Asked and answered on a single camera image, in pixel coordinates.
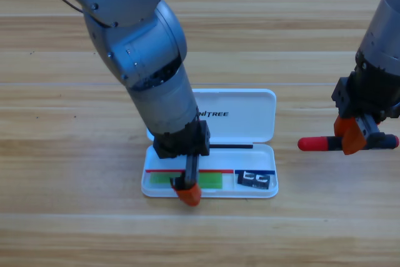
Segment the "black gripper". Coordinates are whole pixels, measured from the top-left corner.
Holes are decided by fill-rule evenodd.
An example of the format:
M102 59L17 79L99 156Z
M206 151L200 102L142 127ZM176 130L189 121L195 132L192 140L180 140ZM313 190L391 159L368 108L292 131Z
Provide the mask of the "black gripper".
M199 157L209 156L210 131L205 120L193 120L176 133L155 134L153 147L160 159L186 157L186 167L170 184L178 198L188 206L197 206L201 200L198 185Z
M360 61L339 79L331 98L338 108L334 135L342 137L345 155L354 154L385 138L379 123L399 117L399 75Z

